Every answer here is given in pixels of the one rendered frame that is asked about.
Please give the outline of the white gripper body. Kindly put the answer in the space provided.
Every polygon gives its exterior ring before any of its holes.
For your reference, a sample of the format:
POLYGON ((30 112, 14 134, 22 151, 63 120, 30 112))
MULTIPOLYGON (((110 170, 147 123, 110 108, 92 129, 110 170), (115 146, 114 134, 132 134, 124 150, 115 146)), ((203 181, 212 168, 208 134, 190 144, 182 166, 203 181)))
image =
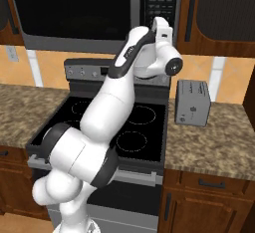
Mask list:
POLYGON ((162 17, 155 17, 152 22, 152 31, 163 31, 163 30, 170 30, 172 31, 173 28, 169 26, 168 22, 162 17))

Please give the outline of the wooden glass-front cupboard door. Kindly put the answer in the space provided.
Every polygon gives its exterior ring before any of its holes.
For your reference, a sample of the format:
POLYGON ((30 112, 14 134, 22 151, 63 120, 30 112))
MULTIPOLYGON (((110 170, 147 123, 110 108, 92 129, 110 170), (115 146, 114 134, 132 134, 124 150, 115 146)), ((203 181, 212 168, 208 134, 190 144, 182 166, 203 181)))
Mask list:
POLYGON ((19 29, 19 34, 14 35, 12 33, 11 25, 7 19, 5 7, 3 1, 0 0, 0 45, 11 45, 11 46, 23 46, 23 38, 18 22, 17 13, 14 6, 13 0, 8 0, 9 6, 12 12, 15 26, 19 29))
POLYGON ((196 0, 185 42, 189 0, 180 1, 177 50, 183 55, 255 58, 255 0, 196 0))

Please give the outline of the black microwave door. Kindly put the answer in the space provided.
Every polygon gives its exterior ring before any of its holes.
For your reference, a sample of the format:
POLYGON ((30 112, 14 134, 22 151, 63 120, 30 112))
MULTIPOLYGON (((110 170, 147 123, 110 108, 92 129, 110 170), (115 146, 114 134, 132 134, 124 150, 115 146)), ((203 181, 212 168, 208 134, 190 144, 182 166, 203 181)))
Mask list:
POLYGON ((25 34, 121 41, 130 29, 130 0, 15 0, 25 34))

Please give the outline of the black oven door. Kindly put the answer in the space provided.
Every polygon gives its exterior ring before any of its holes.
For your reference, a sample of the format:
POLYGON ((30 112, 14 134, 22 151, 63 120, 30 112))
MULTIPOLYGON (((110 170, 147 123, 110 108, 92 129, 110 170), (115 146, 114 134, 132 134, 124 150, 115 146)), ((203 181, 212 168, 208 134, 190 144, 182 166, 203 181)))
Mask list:
POLYGON ((88 199, 102 233, 157 233, 161 186, 113 181, 88 199))

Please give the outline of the wooden base cupboard door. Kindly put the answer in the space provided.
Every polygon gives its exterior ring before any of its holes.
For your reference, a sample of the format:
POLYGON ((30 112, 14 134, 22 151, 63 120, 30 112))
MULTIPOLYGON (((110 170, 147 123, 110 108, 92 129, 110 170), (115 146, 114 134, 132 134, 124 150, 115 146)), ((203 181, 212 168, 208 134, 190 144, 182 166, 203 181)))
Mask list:
POLYGON ((26 165, 0 163, 0 204, 3 211, 49 220, 47 208, 32 197, 34 180, 26 165))
POLYGON ((252 205, 247 199, 164 187, 157 232, 241 233, 252 205), (171 203, 164 221, 167 193, 171 193, 171 203))

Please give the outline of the grey toaster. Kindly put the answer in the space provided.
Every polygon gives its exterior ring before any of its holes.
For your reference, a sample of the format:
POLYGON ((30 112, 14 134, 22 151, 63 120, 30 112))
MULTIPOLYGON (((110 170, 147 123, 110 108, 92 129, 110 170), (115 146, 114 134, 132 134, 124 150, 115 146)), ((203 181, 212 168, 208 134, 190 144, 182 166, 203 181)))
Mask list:
POLYGON ((176 124, 206 126, 211 99, 204 81, 178 80, 175 95, 176 124))

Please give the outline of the black steel stove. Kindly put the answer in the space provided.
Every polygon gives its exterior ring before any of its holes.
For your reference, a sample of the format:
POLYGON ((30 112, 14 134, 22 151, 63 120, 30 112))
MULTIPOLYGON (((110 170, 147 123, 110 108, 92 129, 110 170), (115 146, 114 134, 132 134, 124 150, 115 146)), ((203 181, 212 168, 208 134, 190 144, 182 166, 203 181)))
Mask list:
MULTIPOLYGON (((83 113, 99 91, 111 61, 109 59, 68 59, 64 62, 70 92, 54 113, 26 144, 29 157, 41 158, 40 144, 47 130, 58 122, 74 128, 80 126, 83 113)), ((150 80, 134 81, 135 104, 125 125, 113 138, 120 158, 119 170, 163 176, 167 133, 169 77, 157 76, 150 80)), ((32 168, 39 179, 50 171, 32 168)))

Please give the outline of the dark brown tall cupboard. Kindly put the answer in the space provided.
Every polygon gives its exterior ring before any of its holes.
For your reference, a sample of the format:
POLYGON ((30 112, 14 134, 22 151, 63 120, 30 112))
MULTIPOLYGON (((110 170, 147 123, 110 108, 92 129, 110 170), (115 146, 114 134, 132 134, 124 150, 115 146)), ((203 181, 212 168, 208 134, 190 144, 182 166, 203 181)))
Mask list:
POLYGON ((255 68, 253 69, 242 106, 255 130, 255 68))

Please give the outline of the wooden drawer front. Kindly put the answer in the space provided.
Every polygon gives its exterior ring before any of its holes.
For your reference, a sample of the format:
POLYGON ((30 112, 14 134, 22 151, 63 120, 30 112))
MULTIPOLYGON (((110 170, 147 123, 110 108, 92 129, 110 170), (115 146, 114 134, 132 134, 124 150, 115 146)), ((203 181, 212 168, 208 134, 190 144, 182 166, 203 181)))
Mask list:
POLYGON ((26 164, 28 155, 25 148, 0 145, 0 151, 8 150, 7 156, 0 156, 0 161, 26 164))
POLYGON ((255 181, 251 180, 166 169, 164 171, 163 184, 167 187, 225 193, 226 195, 241 196, 255 200, 255 181), (224 181, 225 189, 201 186, 198 184, 199 178, 202 178, 205 182, 212 183, 220 183, 224 181))

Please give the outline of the white wall socket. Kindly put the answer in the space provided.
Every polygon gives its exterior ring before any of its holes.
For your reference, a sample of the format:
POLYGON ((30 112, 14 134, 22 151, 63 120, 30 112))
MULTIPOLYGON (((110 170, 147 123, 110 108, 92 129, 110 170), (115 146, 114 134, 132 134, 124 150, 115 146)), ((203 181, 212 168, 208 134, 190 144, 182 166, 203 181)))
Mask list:
POLYGON ((16 48, 14 46, 10 46, 10 45, 6 45, 5 48, 6 48, 6 52, 7 52, 9 61, 10 62, 18 62, 19 59, 18 59, 18 55, 16 52, 16 48))

